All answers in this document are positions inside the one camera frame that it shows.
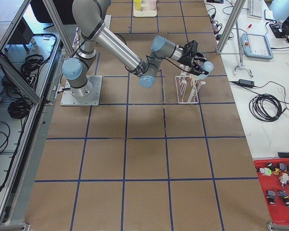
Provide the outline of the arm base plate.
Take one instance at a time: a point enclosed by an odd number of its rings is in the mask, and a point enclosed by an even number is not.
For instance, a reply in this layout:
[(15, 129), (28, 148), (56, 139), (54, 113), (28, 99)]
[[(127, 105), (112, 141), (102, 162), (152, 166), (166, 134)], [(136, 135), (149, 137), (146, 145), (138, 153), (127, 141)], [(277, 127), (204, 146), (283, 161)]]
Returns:
[(70, 86), (66, 81), (66, 88), (61, 98), (61, 106), (98, 106), (103, 76), (87, 76), (87, 84), (79, 89)]

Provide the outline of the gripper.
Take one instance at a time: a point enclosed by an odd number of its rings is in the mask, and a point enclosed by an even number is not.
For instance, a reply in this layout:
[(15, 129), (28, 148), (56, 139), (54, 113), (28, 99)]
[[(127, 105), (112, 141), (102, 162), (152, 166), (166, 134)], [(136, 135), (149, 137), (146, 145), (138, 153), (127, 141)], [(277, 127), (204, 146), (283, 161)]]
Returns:
[(180, 64), (184, 64), (190, 67), (190, 73), (193, 75), (200, 75), (202, 69), (199, 65), (199, 62), (206, 62), (207, 59), (203, 53), (197, 51), (198, 42), (192, 40), (188, 42), (183, 47), (182, 55), (179, 59)]

